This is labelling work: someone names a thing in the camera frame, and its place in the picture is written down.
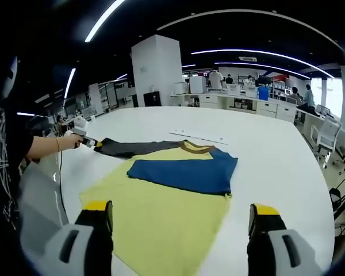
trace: desk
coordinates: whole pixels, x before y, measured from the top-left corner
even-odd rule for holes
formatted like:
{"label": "desk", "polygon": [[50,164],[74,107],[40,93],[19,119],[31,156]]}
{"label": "desk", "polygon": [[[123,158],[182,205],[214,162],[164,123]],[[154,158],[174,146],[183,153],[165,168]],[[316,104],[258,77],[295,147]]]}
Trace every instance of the desk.
{"label": "desk", "polygon": [[[215,145],[239,158],[231,179],[229,212],[198,275],[248,275],[246,250],[253,202],[276,208],[286,226],[295,229],[315,249],[319,266],[328,268],[335,236],[328,188],[316,159],[293,124],[219,109],[130,108],[97,117],[90,122],[87,135],[122,142],[182,140],[169,134],[174,129],[225,137],[228,145],[191,141]],[[63,195],[70,223],[81,211],[79,193],[122,162],[84,146],[63,152]],[[135,275],[119,258],[113,258],[112,272]]]}

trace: black t-shirt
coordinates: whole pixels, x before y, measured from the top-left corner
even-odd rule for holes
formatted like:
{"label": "black t-shirt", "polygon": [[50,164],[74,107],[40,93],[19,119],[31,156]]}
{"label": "black t-shirt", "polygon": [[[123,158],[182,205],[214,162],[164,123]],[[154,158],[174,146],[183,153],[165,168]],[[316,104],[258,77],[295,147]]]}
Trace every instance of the black t-shirt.
{"label": "black t-shirt", "polygon": [[228,77],[226,78],[226,83],[227,83],[228,85],[231,85],[232,82],[233,82],[233,79],[232,79],[230,76],[228,76]]}
{"label": "black t-shirt", "polygon": [[32,142],[33,135],[25,130],[16,112],[0,108],[0,275],[10,271],[33,274],[20,246],[17,205],[18,168]]}

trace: human hand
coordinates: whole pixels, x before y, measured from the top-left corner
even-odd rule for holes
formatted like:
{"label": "human hand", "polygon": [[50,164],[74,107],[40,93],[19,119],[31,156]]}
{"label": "human hand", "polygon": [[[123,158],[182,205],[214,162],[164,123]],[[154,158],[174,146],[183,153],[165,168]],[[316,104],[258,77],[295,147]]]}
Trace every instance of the human hand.
{"label": "human hand", "polygon": [[70,134],[65,139],[67,148],[78,148],[83,141],[83,137],[77,134]]}

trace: window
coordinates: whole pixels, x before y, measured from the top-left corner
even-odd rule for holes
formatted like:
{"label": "window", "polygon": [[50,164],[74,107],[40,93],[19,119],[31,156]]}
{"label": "window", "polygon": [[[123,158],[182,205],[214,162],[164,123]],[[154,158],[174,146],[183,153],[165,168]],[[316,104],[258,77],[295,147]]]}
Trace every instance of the window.
{"label": "window", "polygon": [[315,105],[320,105],[322,99],[322,79],[312,78],[310,82],[310,88],[313,92],[313,100],[315,102]]}
{"label": "window", "polygon": [[341,118],[343,109],[343,81],[342,79],[327,79],[326,107],[331,113]]}

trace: black ceiling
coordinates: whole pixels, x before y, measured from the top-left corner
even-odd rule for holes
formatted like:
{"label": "black ceiling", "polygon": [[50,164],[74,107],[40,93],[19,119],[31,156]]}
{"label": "black ceiling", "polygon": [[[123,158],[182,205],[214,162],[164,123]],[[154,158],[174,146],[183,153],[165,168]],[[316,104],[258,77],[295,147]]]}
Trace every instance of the black ceiling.
{"label": "black ceiling", "polygon": [[84,40],[110,0],[16,1],[10,22],[14,53],[18,55],[16,93],[29,109],[41,109],[46,102],[34,100],[66,86],[76,68],[70,95],[84,92],[89,84],[132,75],[131,47],[154,34],[180,41],[182,64],[212,67],[213,62],[236,62],[238,56],[256,56],[258,63],[299,71],[307,68],[291,60],[252,53],[206,53],[193,51],[244,48],[281,53],[314,65],[345,64],[343,53],[320,34],[283,18],[253,14],[224,13],[190,19],[161,31],[174,20],[221,9],[277,11],[307,23],[345,47],[345,5],[331,3],[305,6],[299,1],[240,3],[198,0],[126,0],[103,24],[90,43]]}

